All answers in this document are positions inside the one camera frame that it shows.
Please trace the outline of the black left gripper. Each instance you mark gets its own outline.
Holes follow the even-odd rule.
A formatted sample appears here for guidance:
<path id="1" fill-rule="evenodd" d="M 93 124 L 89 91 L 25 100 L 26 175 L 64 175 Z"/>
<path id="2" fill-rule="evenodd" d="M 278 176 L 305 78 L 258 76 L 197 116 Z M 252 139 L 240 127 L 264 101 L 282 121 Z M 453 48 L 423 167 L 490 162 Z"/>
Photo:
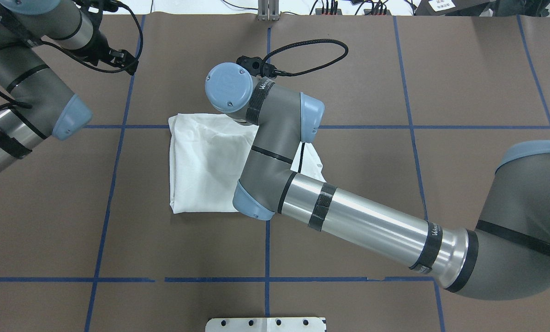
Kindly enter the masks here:
<path id="1" fill-rule="evenodd" d="M 109 47 L 106 36 L 98 28 L 90 31 L 81 28 L 75 38 L 83 43 L 81 48 L 74 50 L 74 55 L 92 65 L 98 65 L 99 61 L 110 65 L 120 71 L 125 71 L 134 76 L 138 69 L 139 59 L 127 50 L 114 50 Z"/>

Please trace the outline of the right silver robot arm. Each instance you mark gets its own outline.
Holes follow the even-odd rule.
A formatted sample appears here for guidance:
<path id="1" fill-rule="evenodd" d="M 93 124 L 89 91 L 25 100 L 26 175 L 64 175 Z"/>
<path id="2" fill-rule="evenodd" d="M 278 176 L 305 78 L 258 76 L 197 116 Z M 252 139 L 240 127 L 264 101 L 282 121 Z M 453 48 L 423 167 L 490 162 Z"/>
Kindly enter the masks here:
<path id="1" fill-rule="evenodd" d="M 320 100 L 231 62 L 211 69 L 204 88 L 216 110 L 257 128 L 233 190 L 238 212 L 301 221 L 459 296 L 518 300 L 550 288 L 550 140 L 510 147 L 475 228 L 451 230 L 292 170 L 300 145 L 317 136 Z"/>

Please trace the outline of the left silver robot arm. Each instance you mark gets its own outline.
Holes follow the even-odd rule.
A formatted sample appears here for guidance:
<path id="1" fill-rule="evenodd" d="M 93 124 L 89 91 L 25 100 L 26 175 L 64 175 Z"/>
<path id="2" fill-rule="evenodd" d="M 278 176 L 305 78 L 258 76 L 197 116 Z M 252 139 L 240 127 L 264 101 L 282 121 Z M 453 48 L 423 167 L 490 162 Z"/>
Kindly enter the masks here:
<path id="1" fill-rule="evenodd" d="M 100 32 L 104 12 L 119 0 L 0 0 L 0 172 L 22 160 L 45 139 L 66 140 L 85 127 L 92 111 L 37 55 L 54 47 L 77 63 L 102 72 L 134 75 L 139 56 L 115 50 Z"/>

